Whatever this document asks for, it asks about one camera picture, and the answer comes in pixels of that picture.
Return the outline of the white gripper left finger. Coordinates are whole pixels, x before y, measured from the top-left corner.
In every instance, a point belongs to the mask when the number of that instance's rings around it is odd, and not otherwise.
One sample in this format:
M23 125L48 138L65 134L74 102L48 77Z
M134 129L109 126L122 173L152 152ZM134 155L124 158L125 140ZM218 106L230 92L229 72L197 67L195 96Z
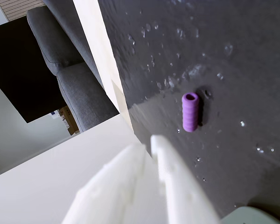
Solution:
M140 143L105 164L76 194L64 224L166 224L157 167Z

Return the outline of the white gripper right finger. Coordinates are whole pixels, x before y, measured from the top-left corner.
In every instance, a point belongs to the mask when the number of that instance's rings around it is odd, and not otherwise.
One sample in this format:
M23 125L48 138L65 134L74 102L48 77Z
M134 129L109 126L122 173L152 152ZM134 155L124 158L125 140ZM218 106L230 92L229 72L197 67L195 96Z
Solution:
M151 155L157 162L170 224L221 223L206 193L183 158L162 135L151 136Z

